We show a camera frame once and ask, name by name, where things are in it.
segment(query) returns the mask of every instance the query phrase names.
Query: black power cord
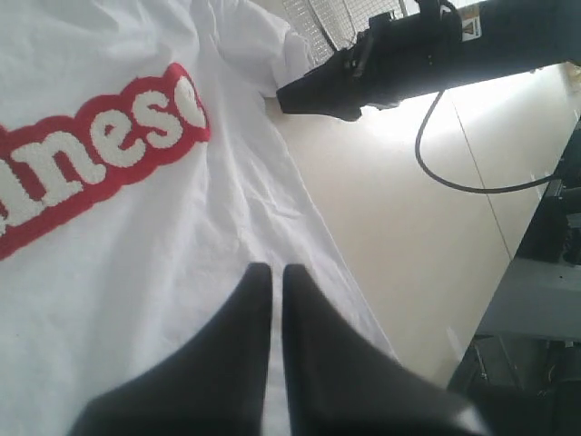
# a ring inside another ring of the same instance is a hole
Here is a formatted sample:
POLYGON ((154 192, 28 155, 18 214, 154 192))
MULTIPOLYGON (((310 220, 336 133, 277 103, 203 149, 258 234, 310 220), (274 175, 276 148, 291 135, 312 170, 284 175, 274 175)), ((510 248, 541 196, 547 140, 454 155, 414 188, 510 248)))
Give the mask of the black power cord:
POLYGON ((430 178, 432 178, 433 180, 435 180, 438 183, 441 183, 441 184, 447 186, 448 188, 456 189, 457 191, 462 191, 464 193, 483 193, 483 194, 515 193, 518 191, 524 191, 526 189, 535 188, 537 186, 540 186, 541 184, 549 183, 553 180, 559 179, 559 177, 556 174, 553 174, 553 175, 549 175, 548 177, 544 177, 542 179, 535 180, 534 182, 517 184, 515 186, 507 186, 504 188, 473 188, 470 186, 464 186, 461 184, 453 183, 453 182, 446 180, 446 179, 440 177, 439 175, 435 174, 433 171, 431 171, 428 168, 428 166, 424 162, 424 159, 421 157, 420 148, 421 148, 421 140, 422 140, 422 137, 424 136, 424 130, 426 130, 426 126, 428 125, 428 121, 431 118, 432 114, 434 113, 434 110, 436 109, 436 106, 438 106, 438 103, 442 99, 442 96, 444 95, 444 93, 445 93, 445 91, 440 91, 438 93, 438 95, 436 96, 436 98, 434 99, 434 103, 432 103, 432 105, 429 107, 428 112, 426 113, 426 116, 424 117, 424 121, 422 121, 421 126, 419 127, 418 136, 416 136, 416 148, 415 148, 416 161, 418 161, 418 165, 423 170, 423 172, 426 173, 430 178))

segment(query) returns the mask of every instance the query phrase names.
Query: red logo patch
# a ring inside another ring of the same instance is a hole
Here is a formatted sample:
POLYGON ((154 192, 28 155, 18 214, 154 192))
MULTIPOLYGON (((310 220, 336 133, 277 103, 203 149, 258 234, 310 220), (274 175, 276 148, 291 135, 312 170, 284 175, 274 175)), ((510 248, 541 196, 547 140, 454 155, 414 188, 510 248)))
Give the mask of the red logo patch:
POLYGON ((0 260, 210 136, 192 79, 178 64, 89 100, 74 118, 13 132, 0 126, 0 260))

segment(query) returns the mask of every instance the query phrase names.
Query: white t-shirt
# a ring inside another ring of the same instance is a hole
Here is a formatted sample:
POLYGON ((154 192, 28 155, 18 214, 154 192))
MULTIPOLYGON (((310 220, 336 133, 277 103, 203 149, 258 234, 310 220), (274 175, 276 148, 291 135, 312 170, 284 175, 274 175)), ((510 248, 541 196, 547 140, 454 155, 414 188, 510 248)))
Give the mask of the white t-shirt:
POLYGON ((0 13, 0 434, 63 435, 271 265, 265 434, 289 434, 281 273, 386 352, 263 96, 309 69, 247 0, 8 0, 0 13))

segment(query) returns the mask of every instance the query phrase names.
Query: beige floor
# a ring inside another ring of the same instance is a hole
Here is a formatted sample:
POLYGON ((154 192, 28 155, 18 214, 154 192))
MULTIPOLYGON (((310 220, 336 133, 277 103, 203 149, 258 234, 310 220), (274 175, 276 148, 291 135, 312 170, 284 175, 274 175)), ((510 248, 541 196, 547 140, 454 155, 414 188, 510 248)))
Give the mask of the beige floor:
MULTIPOLYGON (((259 3, 282 14, 280 0, 259 3)), ((432 99, 365 108, 351 124, 268 107, 399 359, 443 385, 542 191, 489 199, 432 182, 413 151, 432 99)), ((458 183, 527 182, 555 169, 579 108, 558 67, 452 90, 426 131, 426 160, 458 183)))

